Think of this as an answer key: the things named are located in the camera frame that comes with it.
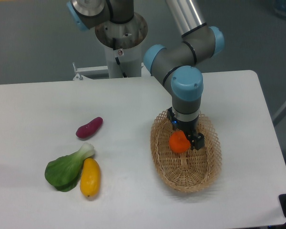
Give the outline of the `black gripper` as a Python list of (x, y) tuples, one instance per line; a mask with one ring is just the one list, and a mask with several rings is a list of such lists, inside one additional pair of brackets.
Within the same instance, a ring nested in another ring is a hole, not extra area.
[(173, 112), (173, 108), (167, 109), (167, 119), (172, 123), (173, 130), (182, 130), (190, 142), (191, 150), (200, 150), (204, 147), (204, 135), (196, 130), (199, 112), (182, 114)]

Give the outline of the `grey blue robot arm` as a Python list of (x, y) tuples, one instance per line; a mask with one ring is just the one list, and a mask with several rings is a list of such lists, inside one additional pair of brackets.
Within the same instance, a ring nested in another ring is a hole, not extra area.
[(196, 65), (221, 52), (225, 39), (217, 27), (207, 25), (195, 0), (166, 4), (182, 42), (171, 50), (157, 44), (145, 53), (141, 44), (148, 26), (132, 0), (70, 0), (67, 8), (80, 30), (94, 29), (110, 78), (139, 77), (145, 67), (157, 79), (172, 97), (167, 117), (173, 128), (183, 131), (191, 149), (199, 150), (204, 135), (196, 126), (204, 84)]

